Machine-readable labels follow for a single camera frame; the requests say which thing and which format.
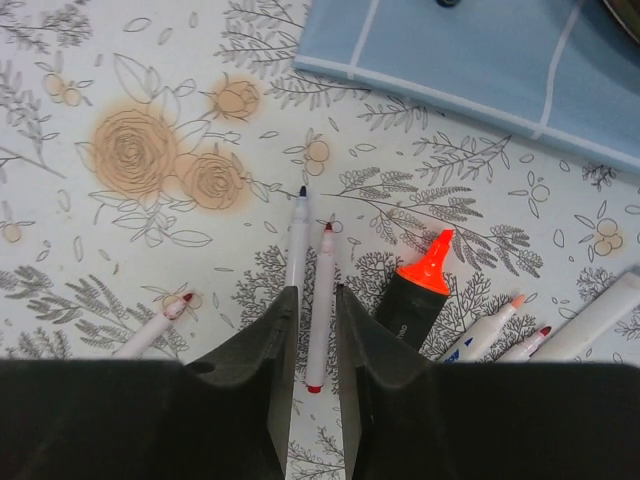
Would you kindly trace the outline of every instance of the highlighter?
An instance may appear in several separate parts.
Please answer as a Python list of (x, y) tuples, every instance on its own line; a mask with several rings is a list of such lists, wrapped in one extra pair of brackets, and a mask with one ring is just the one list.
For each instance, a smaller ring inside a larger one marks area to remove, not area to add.
[(398, 268), (378, 307), (378, 322), (415, 350), (422, 347), (449, 298), (442, 265), (452, 238), (453, 230), (443, 230), (422, 260)]

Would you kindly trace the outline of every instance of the floral tablecloth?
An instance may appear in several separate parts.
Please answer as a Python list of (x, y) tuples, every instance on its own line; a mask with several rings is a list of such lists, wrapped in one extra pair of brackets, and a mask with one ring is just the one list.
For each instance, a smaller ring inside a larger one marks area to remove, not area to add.
[[(107, 356), (190, 291), (147, 356), (198, 358), (281, 288), (301, 185), (312, 246), (333, 222), (338, 280), (369, 308), (400, 262), (455, 230), (430, 358), (523, 292), (495, 357), (571, 319), (638, 261), (639, 177), (290, 69), (307, 10), (0, 0), (4, 356)], [(308, 288), (298, 380), (310, 299)], [(639, 347), (636, 310), (578, 361), (640, 363)], [(289, 478), (342, 475), (335, 355), (332, 337), (321, 394), (296, 386)]]

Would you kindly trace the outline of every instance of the light blue fabric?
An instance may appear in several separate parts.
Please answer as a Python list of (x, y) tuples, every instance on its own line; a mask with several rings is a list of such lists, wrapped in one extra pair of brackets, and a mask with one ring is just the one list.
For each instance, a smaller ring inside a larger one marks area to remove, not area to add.
[(640, 172), (640, 47), (599, 0), (316, 0), (294, 66)]

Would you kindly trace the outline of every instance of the pen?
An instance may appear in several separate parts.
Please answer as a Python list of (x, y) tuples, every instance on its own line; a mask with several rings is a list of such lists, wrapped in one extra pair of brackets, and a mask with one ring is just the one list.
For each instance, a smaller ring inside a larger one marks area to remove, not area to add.
[(284, 277), (286, 286), (298, 287), (298, 319), (302, 315), (304, 271), (307, 265), (308, 249), (309, 201), (307, 199), (307, 187), (302, 186), (296, 199), (296, 207), (293, 210), (293, 218), (289, 227), (289, 253), (287, 255), (287, 271)]
[(453, 346), (447, 350), (441, 363), (475, 362), (480, 360), (500, 336), (500, 330), (524, 303), (525, 296), (518, 295), (511, 303), (504, 305), (498, 313), (476, 321), (462, 334)]
[(142, 355), (171, 326), (173, 321), (182, 315), (192, 297), (192, 293), (187, 293), (145, 323), (133, 334), (133, 337), (113, 353), (113, 358), (138, 358)]
[(331, 224), (327, 223), (320, 244), (320, 253), (316, 264), (316, 281), (313, 289), (311, 332), (309, 333), (309, 353), (305, 379), (310, 393), (320, 393), (327, 371), (335, 270), (333, 253), (333, 229)]
[(529, 338), (525, 338), (522, 342), (514, 345), (509, 350), (504, 352), (496, 363), (523, 363), (528, 362), (531, 355), (538, 349), (542, 342), (544, 342), (547, 335), (551, 331), (551, 327), (544, 327), (535, 332)]
[(566, 327), (551, 337), (531, 357), (531, 361), (573, 360), (639, 303), (640, 266), (637, 266), (620, 277)]

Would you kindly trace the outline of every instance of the marker tip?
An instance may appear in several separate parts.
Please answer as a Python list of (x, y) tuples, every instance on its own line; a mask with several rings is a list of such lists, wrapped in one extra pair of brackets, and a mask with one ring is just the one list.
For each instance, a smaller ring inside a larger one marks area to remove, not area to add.
[(511, 301), (511, 306), (514, 308), (520, 308), (526, 299), (527, 297), (520, 294)]

